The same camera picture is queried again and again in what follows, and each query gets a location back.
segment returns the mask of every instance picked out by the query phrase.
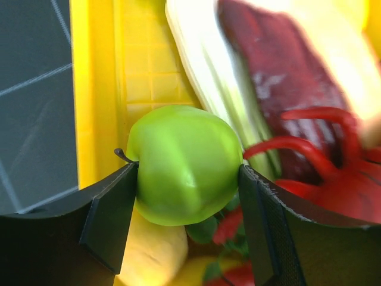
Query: red crab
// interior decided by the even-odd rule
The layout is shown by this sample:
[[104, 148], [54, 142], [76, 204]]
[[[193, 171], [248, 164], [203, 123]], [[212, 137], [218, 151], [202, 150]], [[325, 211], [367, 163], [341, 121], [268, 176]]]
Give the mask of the red crab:
[[[357, 120], [348, 111], [334, 107], [314, 107], [286, 111], [283, 120], [323, 119], [341, 125], [343, 166], [338, 169], [312, 143], [294, 136], [278, 136], [248, 148], [244, 158], [272, 148], [289, 148], [308, 158], [323, 178], [319, 186], [279, 179], [276, 184], [325, 209], [368, 222], [381, 223], [381, 147], [364, 150], [357, 133]], [[213, 241], [233, 239], [240, 223], [238, 207], [219, 224]]]

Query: green apple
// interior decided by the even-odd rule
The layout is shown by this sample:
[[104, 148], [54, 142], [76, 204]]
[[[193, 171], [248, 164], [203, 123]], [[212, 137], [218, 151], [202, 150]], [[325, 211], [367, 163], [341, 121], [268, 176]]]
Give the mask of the green apple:
[[201, 222], [238, 189], [241, 144], [219, 117], [187, 105], [167, 105], [131, 128], [126, 155], [139, 162], [135, 207], [165, 226]]

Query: white vegetable stalk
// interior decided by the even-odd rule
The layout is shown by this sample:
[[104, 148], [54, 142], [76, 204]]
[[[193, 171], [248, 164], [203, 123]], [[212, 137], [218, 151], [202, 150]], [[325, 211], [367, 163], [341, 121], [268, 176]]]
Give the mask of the white vegetable stalk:
[[[202, 106], [232, 127], [243, 148], [269, 139], [250, 78], [219, 26], [217, 0], [167, 0], [165, 14]], [[270, 180], [280, 173], [275, 151], [249, 163]]]

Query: white line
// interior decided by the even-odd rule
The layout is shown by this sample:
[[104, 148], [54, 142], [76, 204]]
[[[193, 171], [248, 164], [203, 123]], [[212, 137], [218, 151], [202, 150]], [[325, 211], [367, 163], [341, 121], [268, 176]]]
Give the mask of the white line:
[[47, 198], [47, 199], [42, 200], [42, 201], [39, 201], [38, 203], [36, 203], [36, 204], [32, 204], [31, 206], [26, 207], [26, 208], [24, 208], [24, 209], [19, 209], [19, 210], [17, 211], [17, 213], [19, 213], [19, 214], [27, 213], [27, 212], [29, 212], [29, 211], [31, 211], [31, 210], [37, 208], [37, 207], [43, 206], [44, 204], [48, 204], [48, 203], [51, 203], [51, 202], [53, 202], [53, 201], [56, 201], [56, 200], [58, 200], [58, 199], [60, 199], [60, 198], [63, 198], [63, 197], [65, 197], [66, 195], [69, 195], [69, 194], [71, 194], [72, 192], [75, 192], [75, 191], [78, 191], [78, 186], [74, 186], [74, 187], [72, 187], [72, 188], [70, 188], [70, 189], [67, 189], [67, 190], [64, 191], [64, 192], [61, 192], [61, 193], [59, 193], [59, 194], [57, 194], [57, 195], [53, 195], [53, 196], [50, 197], [50, 198]]
[[64, 33], [65, 33], [65, 37], [66, 37], [67, 41], [69, 42], [69, 44], [71, 46], [70, 32], [69, 32], [69, 29], [66, 26], [64, 17], [62, 16], [61, 10], [60, 10], [60, 8], [59, 8], [59, 6], [57, 4], [57, 0], [50, 0], [50, 2], [52, 3], [53, 9], [54, 9], [54, 13], [57, 16], [58, 21], [60, 22], [60, 25], [61, 25]]
[[34, 77], [32, 79], [28, 79], [25, 82], [18, 83], [18, 84], [14, 85], [14, 86], [11, 86], [10, 88], [3, 89], [2, 91], [0, 91], [0, 97], [2, 97], [3, 95], [9, 94], [12, 91], [16, 91], [18, 89], [24, 88], [25, 86], [31, 85], [31, 84], [33, 84], [35, 82], [39, 82], [40, 80], [46, 79], [47, 77], [54, 76], [57, 73], [61, 73], [61, 72], [65, 71], [65, 70], [68, 70], [72, 66], [73, 66], [72, 63], [66, 64], [66, 65], [64, 65], [62, 67], [58, 67], [58, 68], [56, 68], [54, 70], [51, 70], [51, 71], [49, 71], [47, 73], [41, 74], [39, 76], [36, 76], [36, 77]]
[[21, 208], [20, 200], [17, 197], [16, 192], [14, 191], [14, 188], [12, 186], [11, 180], [8, 177], [7, 171], [5, 171], [4, 165], [2, 164], [2, 161], [0, 160], [0, 179], [2, 181], [2, 185], [5, 188], [5, 191], [7, 192], [13, 207], [18, 210]]

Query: yellow fruit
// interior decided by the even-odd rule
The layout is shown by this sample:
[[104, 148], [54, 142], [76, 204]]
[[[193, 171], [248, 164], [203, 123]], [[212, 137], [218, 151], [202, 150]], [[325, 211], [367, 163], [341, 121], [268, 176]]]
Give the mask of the yellow fruit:
[[[202, 277], [209, 263], [215, 262], [216, 257], [203, 256], [189, 259], [181, 268], [177, 276], [166, 286], [201, 286]], [[226, 271], [235, 266], [241, 265], [242, 262], [236, 259], [223, 258], [220, 266], [222, 271]]]
[[378, 58], [381, 58], [381, 1], [369, 1], [369, 17], [365, 33], [368, 36]]
[[359, 31], [365, 28], [369, 13], [369, 0], [332, 0], [332, 2]]
[[177, 274], [187, 253], [184, 226], [153, 224], [134, 209], [121, 272], [114, 286], [163, 286]]

